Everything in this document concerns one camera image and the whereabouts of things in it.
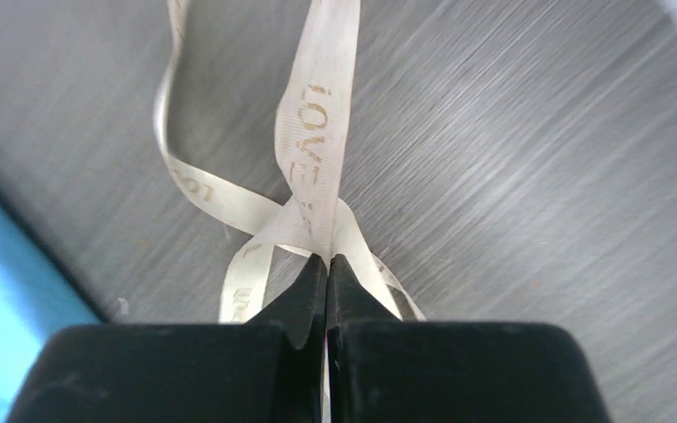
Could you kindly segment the cream printed ribbon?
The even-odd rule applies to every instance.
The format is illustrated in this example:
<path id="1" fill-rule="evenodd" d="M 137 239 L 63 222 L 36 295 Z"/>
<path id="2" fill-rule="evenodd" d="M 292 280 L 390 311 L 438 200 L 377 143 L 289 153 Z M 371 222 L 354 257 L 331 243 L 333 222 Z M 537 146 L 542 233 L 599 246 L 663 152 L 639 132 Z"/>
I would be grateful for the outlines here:
<path id="1" fill-rule="evenodd" d="M 244 323 L 263 307 L 273 250 L 325 262 L 342 255 L 361 286 L 393 315 L 402 286 L 369 249 L 350 207 L 339 197 L 355 70 L 361 5 L 310 4 L 286 90 L 276 110 L 274 150 L 290 199 L 278 204 L 177 159 L 168 149 L 168 117 L 190 3 L 167 5 L 172 53 L 154 103 L 153 126 L 162 158 L 182 193 L 199 209 L 249 235 L 228 265 L 219 321 Z"/>

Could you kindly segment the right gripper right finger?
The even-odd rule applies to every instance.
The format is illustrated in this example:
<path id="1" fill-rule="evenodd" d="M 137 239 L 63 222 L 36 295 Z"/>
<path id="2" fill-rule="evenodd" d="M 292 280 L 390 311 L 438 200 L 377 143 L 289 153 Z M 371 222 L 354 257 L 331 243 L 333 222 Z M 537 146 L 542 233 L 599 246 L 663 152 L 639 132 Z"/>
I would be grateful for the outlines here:
<path id="1" fill-rule="evenodd" d="M 608 422 L 583 350 L 545 323 L 402 321 L 344 256 L 327 279 L 335 422 Z"/>

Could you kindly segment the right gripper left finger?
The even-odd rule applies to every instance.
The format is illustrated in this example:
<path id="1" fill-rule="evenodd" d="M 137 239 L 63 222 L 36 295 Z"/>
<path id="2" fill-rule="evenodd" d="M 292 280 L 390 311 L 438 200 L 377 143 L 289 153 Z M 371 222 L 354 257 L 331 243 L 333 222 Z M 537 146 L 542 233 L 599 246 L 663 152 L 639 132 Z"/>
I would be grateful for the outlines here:
<path id="1" fill-rule="evenodd" d="M 10 422 L 318 422 L 327 270 L 243 324 L 95 324 L 42 348 Z"/>

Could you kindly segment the blue paper bouquet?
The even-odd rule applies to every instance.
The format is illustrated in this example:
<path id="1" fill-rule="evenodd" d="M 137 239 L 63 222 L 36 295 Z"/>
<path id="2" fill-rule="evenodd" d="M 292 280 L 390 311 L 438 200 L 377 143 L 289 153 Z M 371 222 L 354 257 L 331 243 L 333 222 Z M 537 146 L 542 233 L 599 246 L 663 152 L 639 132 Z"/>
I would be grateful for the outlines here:
<path id="1" fill-rule="evenodd" d="M 99 320 L 0 205 L 0 422 L 47 340 Z"/>

